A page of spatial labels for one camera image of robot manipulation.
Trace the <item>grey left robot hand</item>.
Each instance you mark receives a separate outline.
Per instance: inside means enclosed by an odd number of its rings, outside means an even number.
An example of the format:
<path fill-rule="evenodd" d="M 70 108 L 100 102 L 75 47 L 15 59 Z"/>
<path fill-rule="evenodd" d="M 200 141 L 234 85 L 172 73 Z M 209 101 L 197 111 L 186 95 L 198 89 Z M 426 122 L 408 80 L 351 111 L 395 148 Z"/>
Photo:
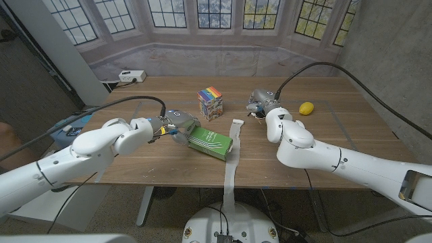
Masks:
<path fill-rule="evenodd" d="M 170 135 L 174 142 L 188 146 L 188 138 L 195 127 L 201 127 L 197 117 L 190 113 L 180 110 L 169 110 L 163 117 L 148 118 L 153 127 L 153 139 Z"/>

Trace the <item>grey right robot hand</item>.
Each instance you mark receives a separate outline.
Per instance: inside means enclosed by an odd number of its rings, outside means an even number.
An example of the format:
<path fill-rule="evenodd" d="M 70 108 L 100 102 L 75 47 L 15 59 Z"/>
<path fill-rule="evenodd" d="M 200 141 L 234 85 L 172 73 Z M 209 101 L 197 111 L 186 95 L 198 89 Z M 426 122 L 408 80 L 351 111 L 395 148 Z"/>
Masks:
<path fill-rule="evenodd" d="M 250 94 L 246 109 L 259 119 L 266 117 L 268 112 L 280 108 L 281 104 L 275 99 L 275 93 L 265 89 L 255 89 Z"/>

